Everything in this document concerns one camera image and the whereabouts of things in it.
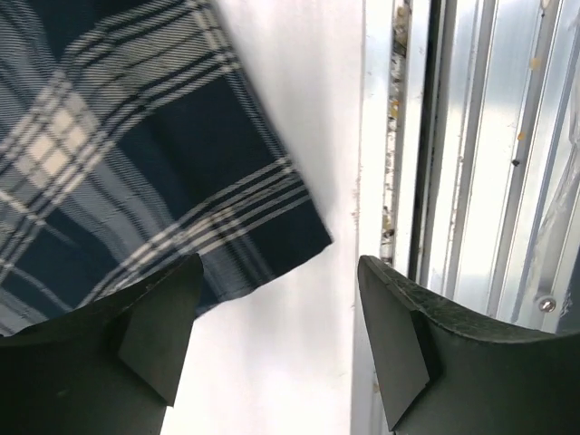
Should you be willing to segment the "navy plaid skirt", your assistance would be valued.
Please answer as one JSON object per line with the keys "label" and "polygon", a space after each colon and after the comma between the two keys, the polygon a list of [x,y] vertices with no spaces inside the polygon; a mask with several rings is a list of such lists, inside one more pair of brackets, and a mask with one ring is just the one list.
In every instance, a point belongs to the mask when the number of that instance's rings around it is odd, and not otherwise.
{"label": "navy plaid skirt", "polygon": [[213,1],[1,4],[1,333],[197,254],[198,310],[332,239]]}

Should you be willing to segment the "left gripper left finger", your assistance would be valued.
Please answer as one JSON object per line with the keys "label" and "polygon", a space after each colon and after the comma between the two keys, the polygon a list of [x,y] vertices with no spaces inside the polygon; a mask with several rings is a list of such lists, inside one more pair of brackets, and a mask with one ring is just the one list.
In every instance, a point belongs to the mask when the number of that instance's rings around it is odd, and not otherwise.
{"label": "left gripper left finger", "polygon": [[158,434],[203,278],[192,255],[1,340],[4,434]]}

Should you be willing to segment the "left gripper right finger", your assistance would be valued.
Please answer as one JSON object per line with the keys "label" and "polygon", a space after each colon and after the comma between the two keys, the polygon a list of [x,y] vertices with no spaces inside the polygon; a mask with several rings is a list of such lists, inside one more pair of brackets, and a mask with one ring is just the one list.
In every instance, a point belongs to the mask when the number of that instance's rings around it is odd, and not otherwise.
{"label": "left gripper right finger", "polygon": [[576,434],[579,336],[507,324],[374,256],[358,282],[386,422],[397,434]]}

